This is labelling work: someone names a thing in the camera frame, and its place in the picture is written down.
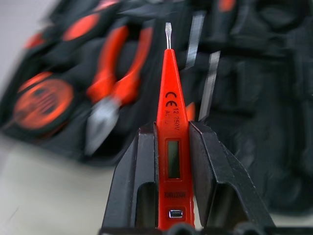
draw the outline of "black tool bag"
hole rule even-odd
[[[114,165],[125,153],[137,129],[157,115],[165,22],[173,28],[185,104],[194,102],[196,118],[209,68],[209,56],[219,50],[210,42],[214,1],[119,1],[106,9],[103,27],[75,46],[62,45],[75,21],[92,12],[99,0],[62,0],[17,68],[0,103],[0,126],[11,137],[41,146],[93,166]],[[313,203],[313,43],[309,0],[240,0],[236,19],[222,49],[210,116],[202,120],[241,161],[270,210],[308,213]],[[186,68],[189,34],[195,11],[205,18],[195,65]],[[139,25],[154,20],[148,59],[140,74],[136,102],[122,107],[119,120],[97,152],[84,154],[86,121],[92,103],[86,89],[96,73],[100,49],[117,20],[127,17],[131,36],[116,66],[120,79],[134,57]],[[19,87],[35,75],[50,71],[73,84],[78,101],[65,125],[48,136],[21,130],[14,121]]]

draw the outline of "tool bag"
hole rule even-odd
[[[24,58],[0,103],[2,132],[85,164],[116,164],[137,129],[156,120],[166,48],[165,22],[172,23],[172,48],[176,52],[185,104],[195,104],[197,119],[210,54],[221,49],[210,38],[218,30],[214,27],[217,13],[212,6],[217,2],[62,0],[48,17],[49,26],[24,49]],[[234,2],[236,14],[228,40],[223,42],[210,116],[202,122],[241,161],[272,212],[310,213],[313,208],[311,1],[219,2]],[[192,18],[198,11],[205,12],[205,17],[195,64],[188,67]],[[95,12],[101,12],[98,16],[101,24],[77,37],[75,43],[68,43],[69,28]],[[94,24],[96,17],[88,19],[88,26]],[[86,90],[96,74],[101,47],[112,25],[121,18],[129,20],[131,30],[116,64],[118,78],[125,75],[132,63],[139,26],[145,21],[155,21],[151,49],[140,73],[139,96],[119,110],[117,125],[96,153],[85,156],[86,122],[92,108]],[[45,126],[46,129],[29,131],[18,125],[22,114],[17,119],[13,114],[21,95],[34,86],[27,81],[38,74],[39,80],[65,81],[72,87],[72,99],[61,119]]]

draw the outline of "tool kit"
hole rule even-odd
[[[1,99],[5,135],[116,165],[157,119],[170,22],[190,119],[212,128],[272,212],[312,212],[310,0],[61,0],[46,21]]]

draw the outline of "ce mark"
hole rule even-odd
[[[169,95],[173,95],[175,98],[177,98],[177,95],[174,92],[166,93],[165,98],[167,98]],[[171,105],[171,106],[175,105],[175,107],[177,107],[177,103],[175,101],[172,101],[172,100],[168,101],[165,106],[168,107],[169,105]]]

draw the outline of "screwdriver tip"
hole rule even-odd
[[[166,33],[167,48],[171,49],[171,33],[172,33],[172,25],[171,25],[171,23],[166,23],[165,24],[165,33]]]

